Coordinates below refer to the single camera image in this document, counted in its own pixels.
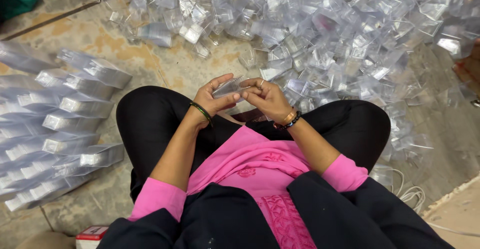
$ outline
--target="woman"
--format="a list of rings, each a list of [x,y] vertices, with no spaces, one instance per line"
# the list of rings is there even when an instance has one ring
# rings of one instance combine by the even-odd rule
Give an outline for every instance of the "woman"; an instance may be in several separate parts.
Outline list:
[[[135,206],[99,248],[452,248],[368,177],[390,134],[379,107],[336,101],[301,115],[278,86],[249,79],[242,97],[276,128],[241,126],[216,115],[240,95],[211,95],[232,77],[193,103],[155,86],[123,97]]]

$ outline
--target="red and white object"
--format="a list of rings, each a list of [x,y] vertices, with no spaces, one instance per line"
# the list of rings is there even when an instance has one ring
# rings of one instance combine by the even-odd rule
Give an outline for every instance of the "red and white object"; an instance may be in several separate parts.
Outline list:
[[[93,225],[83,230],[76,238],[77,249],[95,249],[107,232],[108,226]]]

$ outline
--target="green bangle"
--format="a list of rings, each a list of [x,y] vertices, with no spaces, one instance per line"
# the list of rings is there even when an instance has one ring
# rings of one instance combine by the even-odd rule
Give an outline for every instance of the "green bangle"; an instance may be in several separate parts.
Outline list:
[[[208,112],[203,107],[198,105],[197,103],[191,102],[190,105],[197,108],[207,118],[208,123],[210,123],[210,126],[212,126],[212,128],[213,128],[212,117],[210,117],[210,114],[208,114]]]

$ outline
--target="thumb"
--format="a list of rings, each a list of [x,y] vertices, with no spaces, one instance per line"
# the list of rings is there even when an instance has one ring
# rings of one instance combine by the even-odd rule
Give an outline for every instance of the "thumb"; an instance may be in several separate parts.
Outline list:
[[[238,93],[228,94],[226,96],[216,99],[217,101],[216,108],[217,110],[221,110],[225,108],[227,105],[236,103],[237,100],[239,99],[240,99],[240,94]]]
[[[257,107],[257,108],[261,108],[262,106],[264,106],[265,104],[265,100],[260,98],[259,96],[257,96],[256,94],[254,93],[251,93],[251,92],[243,92],[243,98],[249,102],[251,105]]]

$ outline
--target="lap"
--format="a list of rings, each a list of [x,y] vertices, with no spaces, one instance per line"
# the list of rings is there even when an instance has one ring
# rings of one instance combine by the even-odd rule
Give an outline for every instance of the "lap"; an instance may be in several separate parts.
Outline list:
[[[185,116],[191,100],[157,86],[144,86],[126,94],[117,106],[117,125],[134,166],[132,188],[141,189],[171,137]],[[379,107],[364,101],[344,100],[323,105],[303,118],[331,145],[369,171],[379,158],[390,134],[390,121]],[[241,126],[222,117],[213,118],[214,128],[197,137],[192,172]],[[248,122],[249,128],[270,140],[292,140],[273,122]],[[132,190],[135,199],[139,193]]]

